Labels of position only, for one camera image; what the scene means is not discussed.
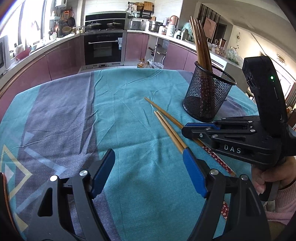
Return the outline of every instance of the oven door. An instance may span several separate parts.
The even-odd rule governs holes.
[[[84,36],[85,64],[121,62],[122,36],[123,33]]]

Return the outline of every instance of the hand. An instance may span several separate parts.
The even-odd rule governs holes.
[[[279,188],[288,186],[296,179],[296,159],[294,156],[286,157],[286,161],[266,171],[261,171],[252,165],[252,183],[257,192],[265,191],[265,182],[281,181]]]

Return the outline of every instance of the person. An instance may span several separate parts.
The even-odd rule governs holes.
[[[286,157],[286,161],[266,171],[261,171],[252,165],[252,183],[258,193],[265,191],[265,182],[280,181],[278,195],[274,202],[266,202],[272,239],[275,239],[285,228],[296,211],[296,159]]]

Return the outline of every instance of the red bowl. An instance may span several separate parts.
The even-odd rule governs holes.
[[[15,58],[17,60],[21,60],[21,59],[29,56],[30,52],[31,52],[31,47],[29,47],[25,51],[22,51],[21,53],[19,53]]]

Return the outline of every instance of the silver screw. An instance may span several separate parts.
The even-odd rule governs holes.
[[[246,174],[243,174],[243,175],[241,175],[241,179],[244,180],[244,181],[246,181],[246,180],[248,180],[249,178],[248,178],[248,176],[247,176]]]
[[[216,170],[216,169],[211,169],[210,170],[210,174],[212,174],[212,175],[218,175],[218,173],[219,173],[219,171]]]
[[[53,175],[53,176],[51,176],[51,177],[50,177],[50,180],[51,180],[52,182],[56,181],[56,180],[57,180],[57,175]]]
[[[87,175],[87,170],[82,170],[80,173],[79,173],[79,175],[80,176],[82,176],[82,177],[84,177],[84,176],[86,176]]]

